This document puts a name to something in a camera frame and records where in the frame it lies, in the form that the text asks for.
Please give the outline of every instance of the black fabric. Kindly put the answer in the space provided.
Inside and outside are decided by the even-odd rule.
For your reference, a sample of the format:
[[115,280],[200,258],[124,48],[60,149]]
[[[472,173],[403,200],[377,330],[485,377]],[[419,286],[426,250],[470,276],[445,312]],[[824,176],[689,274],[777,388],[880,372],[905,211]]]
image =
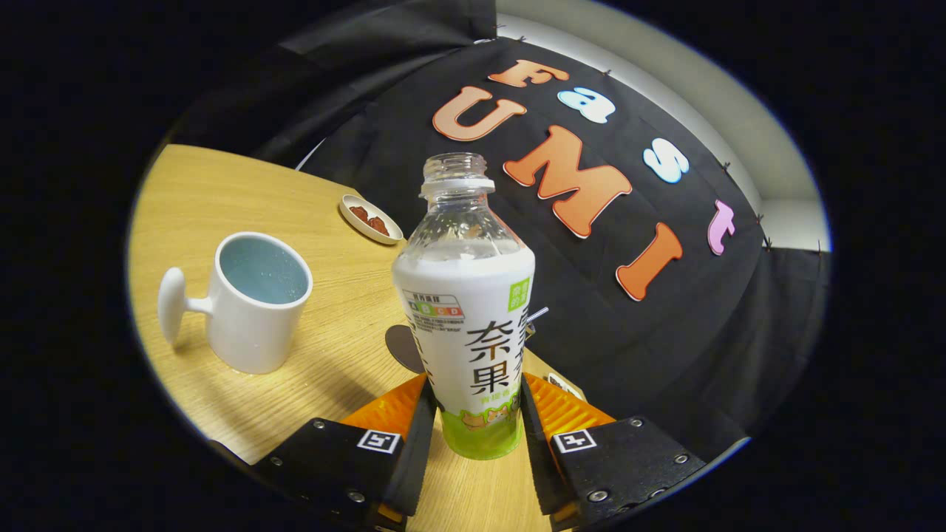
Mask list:
[[760,253],[719,334],[642,412],[704,459],[760,434],[808,365],[831,275],[830,253]]
[[251,58],[201,96],[170,141],[295,168],[320,140],[401,78],[496,37],[485,0],[373,0]]
[[[486,78],[518,59],[565,70],[570,79],[517,88]],[[528,111],[479,140],[447,139],[431,120],[464,85],[481,87],[494,99],[469,109],[461,123],[476,123],[500,98]],[[576,86],[614,102],[617,111],[606,124],[557,100],[558,91]],[[520,186],[500,168],[544,141],[552,124],[582,139],[579,168],[612,165],[633,187],[598,217],[587,239],[576,238],[552,214],[552,202],[562,197],[540,200],[536,186]],[[690,160],[691,170],[677,184],[664,183],[642,162],[642,151],[656,137],[671,140]],[[536,254],[531,307],[551,309],[536,323],[530,348],[585,389],[592,403],[615,417],[644,412],[710,460],[750,433],[790,389],[804,367],[799,350],[810,343],[777,346],[781,333],[794,339],[798,331],[779,325],[779,334],[771,333],[771,320],[807,316],[822,299],[813,300],[812,287],[792,285],[795,279],[782,273],[790,266],[771,264],[773,257],[793,254],[762,250],[762,229],[745,195],[692,133],[656,104],[575,60],[500,38],[406,77],[332,133],[301,170],[356,188],[410,234],[426,212],[417,199],[424,160],[448,151],[486,158],[486,173],[497,185],[490,205]],[[733,208],[737,228],[720,257],[707,243],[716,199]],[[683,258],[636,302],[618,285],[615,270],[647,247],[657,222],[677,234]],[[776,290],[774,283],[792,286]],[[754,341],[743,338],[746,331],[756,334]],[[786,357],[797,364],[784,367]],[[727,365],[743,362],[754,365],[740,371]],[[772,394],[751,392],[757,389]]]

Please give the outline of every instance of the white dish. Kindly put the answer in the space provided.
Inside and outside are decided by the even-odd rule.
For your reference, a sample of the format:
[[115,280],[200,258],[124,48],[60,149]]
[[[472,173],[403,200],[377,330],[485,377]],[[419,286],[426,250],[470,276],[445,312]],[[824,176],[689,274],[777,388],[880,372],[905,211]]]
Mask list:
[[[368,219],[372,219],[375,216],[381,218],[384,222],[384,226],[388,228],[389,237],[386,237],[384,233],[378,232],[371,225],[368,225],[365,222],[362,222],[361,219],[355,216],[355,213],[351,211],[351,207],[362,207],[365,212],[368,213]],[[342,196],[342,200],[339,202],[339,209],[342,211],[342,216],[348,223],[352,224],[352,227],[358,229],[365,237],[369,239],[376,240],[382,244],[397,244],[399,241],[404,239],[404,233],[401,232],[401,228],[394,223],[394,220],[391,220],[391,217],[384,214],[384,211],[375,207],[367,200],[359,198],[358,196],[353,196],[352,194],[345,194]]]

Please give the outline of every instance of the dried fruit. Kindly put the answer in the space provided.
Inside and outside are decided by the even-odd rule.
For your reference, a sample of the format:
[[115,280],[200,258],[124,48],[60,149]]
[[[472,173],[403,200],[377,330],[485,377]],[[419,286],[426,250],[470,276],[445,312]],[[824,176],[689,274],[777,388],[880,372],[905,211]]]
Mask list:
[[376,230],[378,233],[384,235],[385,237],[390,236],[388,234],[388,228],[385,227],[384,221],[381,218],[378,218],[377,216],[375,216],[374,218],[368,221],[368,225],[370,225],[372,229]]
[[355,213],[355,216],[357,216],[362,222],[368,222],[368,211],[364,210],[364,207],[348,207],[348,209]]

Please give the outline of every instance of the screw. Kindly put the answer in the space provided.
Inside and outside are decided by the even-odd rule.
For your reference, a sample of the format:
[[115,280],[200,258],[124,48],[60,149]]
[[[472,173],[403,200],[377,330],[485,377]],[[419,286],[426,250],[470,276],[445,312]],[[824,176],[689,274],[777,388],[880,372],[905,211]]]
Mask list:
[[588,494],[588,500],[592,503],[600,503],[604,499],[607,499],[607,491],[599,489],[598,491],[592,491]]

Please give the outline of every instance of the mug handle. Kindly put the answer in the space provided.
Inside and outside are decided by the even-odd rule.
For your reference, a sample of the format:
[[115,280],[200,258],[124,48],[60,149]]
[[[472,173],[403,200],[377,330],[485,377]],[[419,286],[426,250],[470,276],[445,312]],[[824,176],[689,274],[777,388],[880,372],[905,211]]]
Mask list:
[[181,318],[186,310],[212,315],[213,304],[209,297],[195,299],[184,295],[184,272],[180,268],[171,268],[165,272],[158,289],[158,322],[165,340],[171,345],[181,330]]

